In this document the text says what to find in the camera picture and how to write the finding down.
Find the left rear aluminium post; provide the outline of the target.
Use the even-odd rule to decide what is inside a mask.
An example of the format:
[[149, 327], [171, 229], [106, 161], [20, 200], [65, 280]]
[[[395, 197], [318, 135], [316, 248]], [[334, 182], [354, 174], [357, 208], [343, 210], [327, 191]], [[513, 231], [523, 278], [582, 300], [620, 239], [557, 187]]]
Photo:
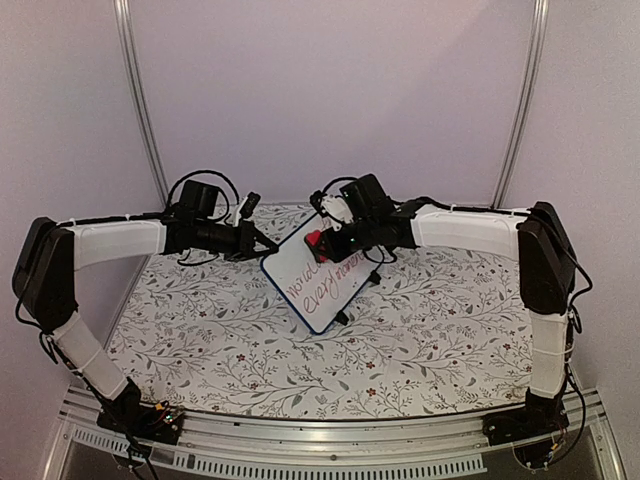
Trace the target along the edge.
[[113, 6], [125, 72], [143, 148], [149, 163], [151, 177], [156, 187], [158, 197], [160, 201], [164, 203], [169, 193], [169, 187], [157, 146], [144, 91], [143, 79], [135, 44], [131, 5], [127, 0], [114, 0]]

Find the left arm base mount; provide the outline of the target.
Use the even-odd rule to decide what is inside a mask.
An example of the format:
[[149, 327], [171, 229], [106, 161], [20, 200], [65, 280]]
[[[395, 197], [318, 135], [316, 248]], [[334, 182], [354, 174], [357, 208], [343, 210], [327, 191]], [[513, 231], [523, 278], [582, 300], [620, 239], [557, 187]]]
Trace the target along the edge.
[[117, 433], [168, 445], [176, 445], [182, 433], [184, 409], [168, 401], [147, 404], [139, 387], [126, 379], [124, 389], [113, 399], [92, 393], [101, 405], [97, 425]]

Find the small whiteboard blue frame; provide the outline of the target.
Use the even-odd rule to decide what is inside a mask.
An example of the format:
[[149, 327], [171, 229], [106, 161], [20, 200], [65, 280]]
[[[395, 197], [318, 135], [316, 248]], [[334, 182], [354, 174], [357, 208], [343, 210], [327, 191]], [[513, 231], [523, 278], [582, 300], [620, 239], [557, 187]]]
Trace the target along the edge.
[[376, 275], [380, 264], [356, 253], [340, 263], [318, 263], [305, 243], [307, 234], [330, 223], [314, 213], [263, 258], [261, 269], [311, 333], [321, 335], [346, 320], [346, 307]]

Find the aluminium post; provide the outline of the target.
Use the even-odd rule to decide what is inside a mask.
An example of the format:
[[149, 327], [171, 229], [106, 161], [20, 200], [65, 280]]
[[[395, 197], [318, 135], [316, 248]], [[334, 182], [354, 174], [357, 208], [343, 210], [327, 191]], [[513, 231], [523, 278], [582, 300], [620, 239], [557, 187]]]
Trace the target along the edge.
[[516, 169], [544, 51], [549, 4], [548, 0], [536, 0], [533, 2], [531, 31], [524, 73], [504, 159], [492, 197], [492, 208], [500, 208], [504, 205]]
[[143, 148], [149, 163], [151, 177], [156, 187], [158, 197], [160, 201], [164, 203], [169, 193], [169, 187], [157, 146], [144, 91], [143, 79], [135, 44], [131, 5], [127, 0], [114, 0], [113, 6], [125, 72]]

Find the right rear aluminium post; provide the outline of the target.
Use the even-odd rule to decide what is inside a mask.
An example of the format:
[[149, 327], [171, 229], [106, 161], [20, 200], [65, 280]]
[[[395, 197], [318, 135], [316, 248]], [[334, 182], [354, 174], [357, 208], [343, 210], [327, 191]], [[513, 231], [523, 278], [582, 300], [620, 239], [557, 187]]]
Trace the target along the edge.
[[549, 4], [548, 0], [536, 0], [533, 2], [531, 31], [524, 73], [504, 159], [492, 197], [492, 208], [500, 208], [504, 205], [516, 169], [544, 51]]

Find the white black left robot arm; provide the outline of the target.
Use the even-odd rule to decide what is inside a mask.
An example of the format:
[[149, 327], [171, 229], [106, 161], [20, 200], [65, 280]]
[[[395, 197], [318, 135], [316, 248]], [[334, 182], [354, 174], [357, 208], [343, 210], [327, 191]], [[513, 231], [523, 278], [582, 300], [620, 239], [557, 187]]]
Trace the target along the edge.
[[38, 329], [41, 347], [53, 362], [63, 362], [99, 397], [113, 401], [109, 415], [128, 434], [141, 433], [149, 415], [123, 395], [131, 382], [82, 319], [76, 275], [95, 264], [188, 250], [232, 262], [276, 253], [277, 244], [251, 219], [259, 195], [251, 192], [216, 216], [218, 192], [213, 185], [189, 180], [179, 200], [168, 200], [160, 212], [66, 222], [39, 217], [24, 241], [12, 276], [17, 320]]

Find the front aluminium rail frame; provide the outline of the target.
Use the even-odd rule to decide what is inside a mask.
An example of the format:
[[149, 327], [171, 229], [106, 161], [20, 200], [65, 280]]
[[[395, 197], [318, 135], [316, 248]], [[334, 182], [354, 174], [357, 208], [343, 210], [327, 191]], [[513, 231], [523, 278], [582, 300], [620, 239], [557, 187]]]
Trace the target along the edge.
[[190, 411], [173, 445], [147, 456], [97, 424], [98, 403], [71, 387], [55, 424], [47, 479], [625, 479], [598, 392], [564, 400], [559, 462], [521, 465], [523, 442], [491, 445], [479, 412], [411, 419], [294, 421]]

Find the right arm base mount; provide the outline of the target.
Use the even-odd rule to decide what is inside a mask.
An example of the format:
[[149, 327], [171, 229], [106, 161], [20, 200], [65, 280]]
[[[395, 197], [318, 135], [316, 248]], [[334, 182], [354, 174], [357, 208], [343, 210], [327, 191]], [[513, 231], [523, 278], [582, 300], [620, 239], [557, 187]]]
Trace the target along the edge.
[[546, 398], [528, 389], [523, 407], [485, 415], [482, 433], [495, 446], [560, 431], [569, 426], [562, 397], [563, 392]]

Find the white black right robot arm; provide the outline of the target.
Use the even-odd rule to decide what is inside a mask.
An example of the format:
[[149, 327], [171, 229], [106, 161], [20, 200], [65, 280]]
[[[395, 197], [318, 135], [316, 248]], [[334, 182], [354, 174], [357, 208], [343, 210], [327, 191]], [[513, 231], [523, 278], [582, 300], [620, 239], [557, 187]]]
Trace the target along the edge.
[[459, 207], [429, 197], [359, 204], [317, 192], [311, 205], [331, 222], [309, 244], [320, 262], [338, 263], [375, 247], [451, 247], [515, 261], [520, 297], [532, 324], [529, 392], [539, 397], [518, 412], [517, 427], [524, 435], [537, 436], [554, 422], [556, 409], [549, 399], [563, 389], [572, 337], [582, 325], [573, 299], [577, 258], [550, 203], [515, 210]]

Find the red whiteboard eraser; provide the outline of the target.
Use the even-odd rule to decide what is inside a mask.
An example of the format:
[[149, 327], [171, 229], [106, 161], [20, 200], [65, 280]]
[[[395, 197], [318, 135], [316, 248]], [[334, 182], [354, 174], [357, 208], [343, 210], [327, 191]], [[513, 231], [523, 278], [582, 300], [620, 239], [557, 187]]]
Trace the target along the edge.
[[324, 232], [321, 230], [315, 230], [308, 233], [305, 236], [305, 243], [312, 251], [324, 252]]

